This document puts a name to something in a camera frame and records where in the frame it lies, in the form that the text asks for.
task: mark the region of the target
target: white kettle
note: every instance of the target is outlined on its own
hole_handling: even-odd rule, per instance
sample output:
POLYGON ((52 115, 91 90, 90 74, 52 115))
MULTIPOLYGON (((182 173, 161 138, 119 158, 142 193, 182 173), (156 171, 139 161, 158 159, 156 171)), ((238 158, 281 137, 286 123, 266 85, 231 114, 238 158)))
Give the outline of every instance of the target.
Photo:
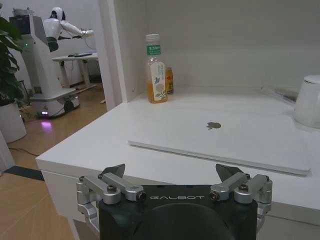
POLYGON ((320 75, 304 78, 293 117, 303 125, 320 129, 320 75))

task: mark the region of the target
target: apple logo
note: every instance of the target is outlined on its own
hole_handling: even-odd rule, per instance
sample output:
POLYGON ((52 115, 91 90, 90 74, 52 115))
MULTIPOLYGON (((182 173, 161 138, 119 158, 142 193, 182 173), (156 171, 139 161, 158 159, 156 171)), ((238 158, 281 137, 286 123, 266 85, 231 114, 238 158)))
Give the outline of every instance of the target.
POLYGON ((221 128, 221 124, 218 123, 218 122, 212 122, 212 121, 210 121, 210 122, 208 122, 207 124, 208 124, 208 126, 206 126, 206 127, 208 128, 208 130, 221 128))

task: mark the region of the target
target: drink can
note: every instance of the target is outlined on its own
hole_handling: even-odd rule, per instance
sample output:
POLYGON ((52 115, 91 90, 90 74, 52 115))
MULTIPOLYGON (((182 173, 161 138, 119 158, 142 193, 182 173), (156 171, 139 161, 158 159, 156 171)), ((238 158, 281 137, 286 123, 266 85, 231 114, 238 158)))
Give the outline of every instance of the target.
POLYGON ((174 93, 174 74, 172 72, 171 67, 165 68, 165 78, 166 78, 166 85, 167 85, 167 94, 174 93))

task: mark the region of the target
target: floor mat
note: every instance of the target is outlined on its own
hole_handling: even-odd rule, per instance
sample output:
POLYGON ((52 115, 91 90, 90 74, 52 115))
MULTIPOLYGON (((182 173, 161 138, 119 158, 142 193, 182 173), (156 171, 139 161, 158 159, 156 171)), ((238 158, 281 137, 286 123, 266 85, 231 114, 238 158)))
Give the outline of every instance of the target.
POLYGON ((18 175, 18 176, 29 178, 29 179, 45 181, 44 176, 42 175, 42 172, 40 170, 35 170, 35 169, 26 168, 22 166, 13 166, 5 170, 4 172, 7 174, 14 174, 14 175, 18 175))

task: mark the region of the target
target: desk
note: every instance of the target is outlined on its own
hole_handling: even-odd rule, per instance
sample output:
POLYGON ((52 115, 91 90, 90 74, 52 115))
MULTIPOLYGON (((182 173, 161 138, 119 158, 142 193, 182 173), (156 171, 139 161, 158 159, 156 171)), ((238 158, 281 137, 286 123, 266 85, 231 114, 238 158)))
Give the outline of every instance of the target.
MULTIPOLYGON (((294 111, 291 105, 249 88, 177 87, 168 102, 161 104, 150 104, 142 94, 118 105, 36 158, 57 212, 69 220, 84 221, 77 210, 79 176, 97 176, 104 168, 123 163, 124 177, 134 183, 220 183, 214 168, 220 162, 128 145, 128 135, 135 130, 135 123, 141 117, 162 111, 163 116, 170 118, 166 109, 177 107, 280 115, 292 115, 294 111)), ((320 225, 320 130, 295 125, 310 155, 309 175, 296 176, 248 166, 240 168, 251 176, 263 174, 272 179, 273 204, 268 215, 320 225)))
POLYGON ((63 83, 66 88, 70 87, 70 84, 68 82, 68 77, 67 77, 67 72, 65 68, 65 61, 77 61, 79 65, 79 69, 82 72, 83 80, 85 82, 85 89, 82 91, 88 90, 90 88, 93 88, 97 85, 90 85, 90 80, 89 80, 89 74, 88 74, 88 60, 98 60, 98 54, 96 52, 93 52, 92 55, 88 56, 79 56, 79 57, 74 57, 74 56, 58 56, 52 58, 52 61, 54 62, 59 62, 59 66, 61 69, 61 74, 63 78, 63 83))

